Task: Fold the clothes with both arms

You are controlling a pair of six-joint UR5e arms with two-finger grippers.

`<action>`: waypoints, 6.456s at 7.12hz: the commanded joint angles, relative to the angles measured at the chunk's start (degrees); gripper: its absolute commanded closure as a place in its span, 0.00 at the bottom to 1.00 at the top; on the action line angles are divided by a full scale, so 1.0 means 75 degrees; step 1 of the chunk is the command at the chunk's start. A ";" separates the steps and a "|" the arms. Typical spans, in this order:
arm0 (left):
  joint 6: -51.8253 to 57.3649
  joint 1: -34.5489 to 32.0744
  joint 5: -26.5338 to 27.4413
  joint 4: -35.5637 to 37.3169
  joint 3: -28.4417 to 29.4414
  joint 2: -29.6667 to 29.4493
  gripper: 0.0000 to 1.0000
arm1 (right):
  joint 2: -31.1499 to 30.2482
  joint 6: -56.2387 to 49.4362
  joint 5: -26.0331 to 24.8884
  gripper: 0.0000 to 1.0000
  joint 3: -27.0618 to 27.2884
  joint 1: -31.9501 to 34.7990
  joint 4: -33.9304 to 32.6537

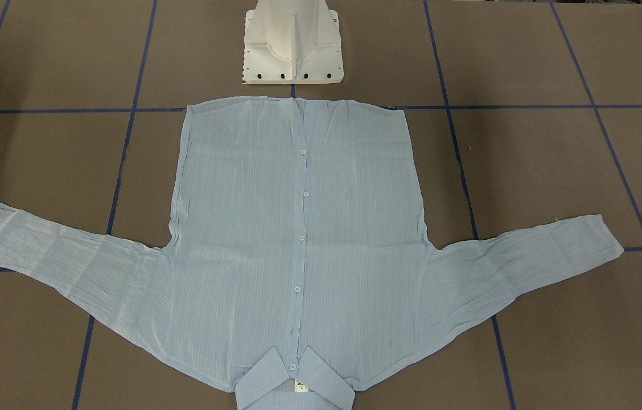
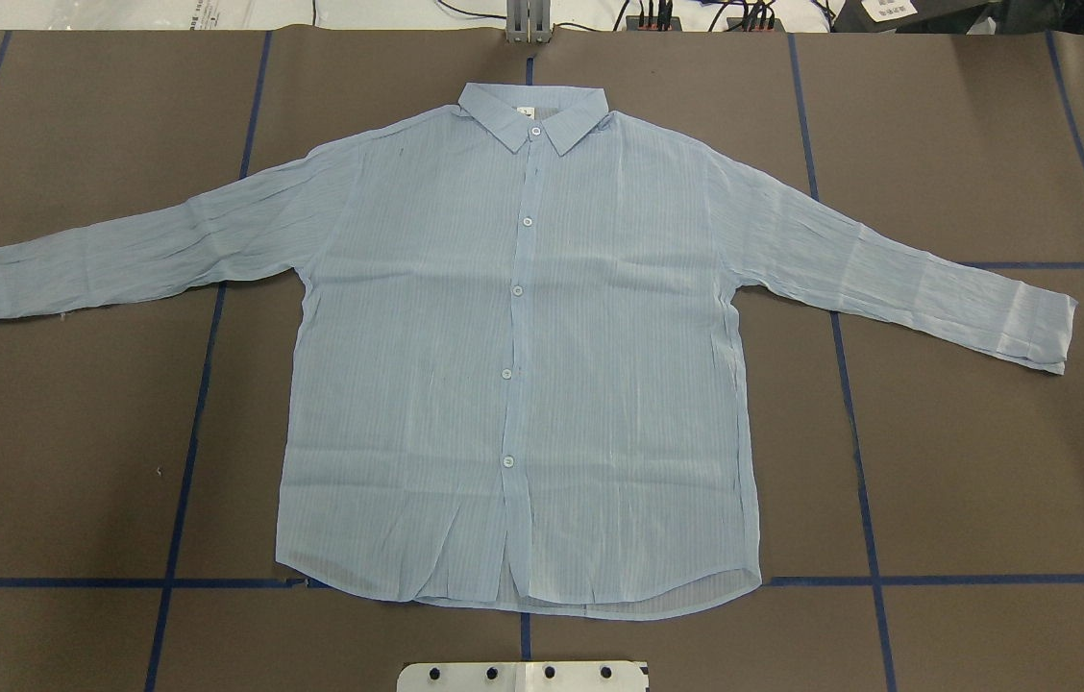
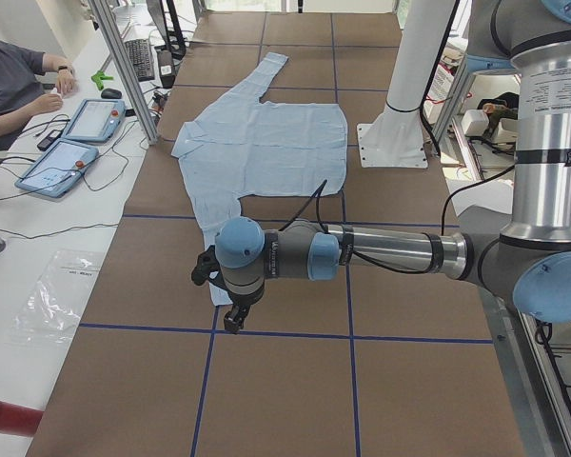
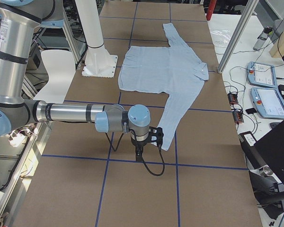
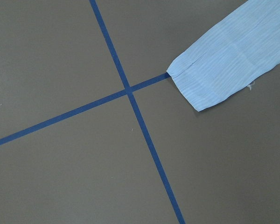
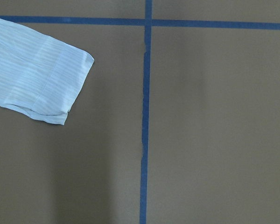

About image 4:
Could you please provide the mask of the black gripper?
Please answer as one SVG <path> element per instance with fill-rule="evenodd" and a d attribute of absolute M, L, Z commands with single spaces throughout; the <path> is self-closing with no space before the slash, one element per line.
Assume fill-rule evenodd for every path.
<path fill-rule="evenodd" d="M 148 143 L 144 141 L 136 141 L 131 139 L 132 144 L 135 146 L 135 159 L 136 162 L 142 162 L 143 147 Z"/>

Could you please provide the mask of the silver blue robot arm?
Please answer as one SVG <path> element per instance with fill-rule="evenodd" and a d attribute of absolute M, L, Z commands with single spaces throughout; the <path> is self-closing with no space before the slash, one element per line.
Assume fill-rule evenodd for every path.
<path fill-rule="evenodd" d="M 98 132 L 130 133 L 136 160 L 156 130 L 143 105 L 71 105 L 25 100 L 21 96 L 34 30 L 64 24 L 61 0 L 0 0 L 0 136 L 35 122 L 93 123 Z"/>

